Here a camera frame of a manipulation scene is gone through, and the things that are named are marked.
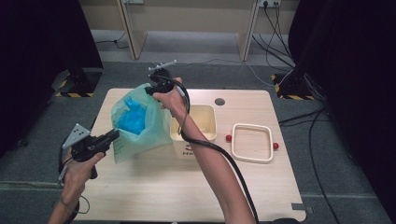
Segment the red peg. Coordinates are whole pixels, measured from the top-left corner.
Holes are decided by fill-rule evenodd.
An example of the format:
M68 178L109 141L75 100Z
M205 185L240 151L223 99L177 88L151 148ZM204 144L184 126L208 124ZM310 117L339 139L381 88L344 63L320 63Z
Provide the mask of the red peg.
M227 136L225 136L225 140L227 140L227 142L231 142L233 137L230 134L227 134Z

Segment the yellow bin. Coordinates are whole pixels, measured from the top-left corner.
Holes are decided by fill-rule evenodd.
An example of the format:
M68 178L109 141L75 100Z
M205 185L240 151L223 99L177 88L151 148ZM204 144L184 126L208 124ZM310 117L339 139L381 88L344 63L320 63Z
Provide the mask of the yellow bin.
M209 140L214 143L216 139L216 115L215 109L211 105L191 105L190 116L197 124L198 128ZM171 119L170 134L173 140L175 153L180 159L195 159L194 153L188 142L184 141L179 134L179 124L175 118Z

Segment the light wood tabletop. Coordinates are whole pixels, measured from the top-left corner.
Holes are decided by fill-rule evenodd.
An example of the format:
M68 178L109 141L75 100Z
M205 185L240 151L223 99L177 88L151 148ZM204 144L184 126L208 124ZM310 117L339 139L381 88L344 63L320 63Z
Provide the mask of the light wood tabletop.
M111 89L103 102L92 135L112 129L112 106L131 89ZM259 221L282 217L305 219L290 159L277 123L276 113L267 91L188 90L192 105L215 108L217 137L215 144L231 151L225 137L235 123L263 125L272 131L279 148L268 164L236 161L250 191ZM216 99L224 105L216 105ZM267 157L269 144L265 135L241 129L234 136L235 151L256 158ZM89 180L83 196L91 205L88 214L79 220L117 221L224 221L219 203L207 184L196 160L179 159L172 145L150 149L116 164L113 148L96 164L98 177ZM80 200L80 211L87 208Z

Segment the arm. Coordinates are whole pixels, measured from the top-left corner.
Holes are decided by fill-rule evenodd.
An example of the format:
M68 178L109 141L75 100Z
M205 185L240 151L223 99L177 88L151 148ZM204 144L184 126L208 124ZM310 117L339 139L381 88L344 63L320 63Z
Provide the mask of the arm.
M71 157L70 150L67 155L66 158ZM67 163L67 171L64 176L64 190L62 191L61 199L52 211L49 224L65 223L69 219L78 204L81 193L85 189L85 182L90 179L92 167L104 156L103 153L97 153L87 161L70 161Z
M207 141L190 115L185 117L186 107L178 91L154 93L153 97L163 103L163 108L171 111L178 123L182 124L186 118L182 127L184 134L189 138ZM209 186L219 201L225 222L228 224L255 223L248 201L239 186L233 169L221 153L195 144L191 144L191 148Z

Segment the plastic bag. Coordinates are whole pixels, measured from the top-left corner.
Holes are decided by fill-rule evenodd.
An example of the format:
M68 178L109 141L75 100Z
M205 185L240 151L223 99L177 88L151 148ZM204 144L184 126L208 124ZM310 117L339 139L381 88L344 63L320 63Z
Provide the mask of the plastic bag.
M172 144L169 128L171 115L168 110L161 109L160 103L152 96L146 94L147 86L149 84L143 84L129 91L113 105L111 111L113 128L120 131L120 137L113 144L116 163L126 161L136 153ZM131 117L142 116L142 111L145 112L143 129L140 122L142 117ZM124 127L132 124L140 128ZM140 133L131 132L133 129L137 131L140 129Z

